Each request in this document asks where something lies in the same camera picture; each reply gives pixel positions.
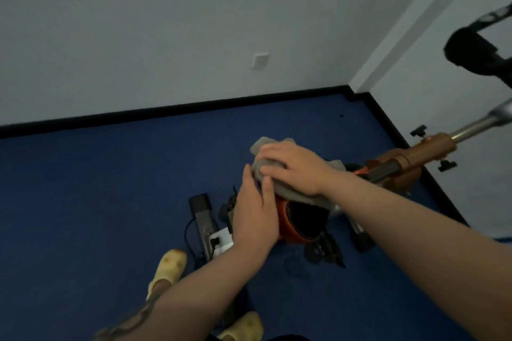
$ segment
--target towel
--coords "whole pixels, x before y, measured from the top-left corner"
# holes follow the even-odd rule
[[[291,138],[286,138],[285,140],[295,143],[295,140],[293,140]],[[267,137],[261,137],[251,147],[251,149],[250,149],[251,153],[254,156],[256,156],[258,154],[261,146],[263,146],[264,144],[267,144],[267,143],[277,143],[277,140],[270,139]],[[336,169],[338,171],[346,170],[345,166],[343,165],[343,163],[340,160],[326,161],[326,163],[330,167],[332,167],[333,169]],[[286,168],[286,166],[283,163],[277,162],[276,160],[273,160],[273,159],[261,159],[257,162],[254,162],[253,166],[251,168],[253,170],[254,176],[256,177],[257,180],[259,180],[260,183],[263,180],[263,175],[259,172],[259,168],[264,165],[279,166],[279,167]],[[273,181],[274,181],[274,193],[276,193],[277,195],[279,195],[287,200],[298,201],[298,202],[303,202],[305,204],[320,206],[321,208],[325,208],[325,209],[329,209],[329,210],[334,208],[334,205],[324,196],[314,196],[314,197],[307,196],[307,195],[299,192],[298,190],[292,188],[287,183],[278,181],[276,179],[274,179]]]

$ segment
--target tattoo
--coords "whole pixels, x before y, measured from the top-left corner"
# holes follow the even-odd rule
[[[127,334],[130,334],[134,330],[141,327],[150,317],[155,303],[160,298],[160,296],[161,295],[157,295],[156,297],[149,298],[137,313],[125,318],[120,325],[112,328],[106,328],[97,332],[94,336],[94,341],[112,341],[119,337],[126,336]]]

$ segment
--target black baseboard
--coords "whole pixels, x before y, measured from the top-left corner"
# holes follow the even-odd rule
[[[387,132],[393,143],[399,148],[408,148],[409,145],[389,120],[382,108],[377,104],[370,93],[354,93],[348,85],[332,88],[307,89],[296,92],[264,94],[238,99],[215,100],[202,103],[170,105],[167,107],[136,109],[131,111],[102,113],[99,115],[70,117],[65,119],[35,121],[32,123],[4,125],[0,127],[0,139],[27,136],[33,134],[48,133],[62,130],[74,130],[78,128],[98,127],[100,125],[119,124],[127,121],[147,120],[157,117],[183,115],[187,113],[213,111],[218,109],[243,107],[274,103],[284,100],[307,99],[331,94],[342,94],[349,101],[362,100],[374,117]],[[423,169],[420,182],[429,191],[440,211],[452,219],[467,225],[459,211],[452,204],[448,196],[441,189],[432,175]]]

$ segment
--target person's right arm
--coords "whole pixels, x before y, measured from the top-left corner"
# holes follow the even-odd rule
[[[262,166],[262,174],[339,205],[474,337],[512,339],[512,251],[506,245],[352,173],[333,170],[295,144],[266,144],[256,160],[262,158],[287,167]]]

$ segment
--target person's left arm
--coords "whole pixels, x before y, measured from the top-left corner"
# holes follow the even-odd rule
[[[144,324],[120,340],[206,338],[278,240],[272,180],[264,179],[260,195],[249,165],[244,169],[233,219],[233,247],[172,286],[158,299]]]

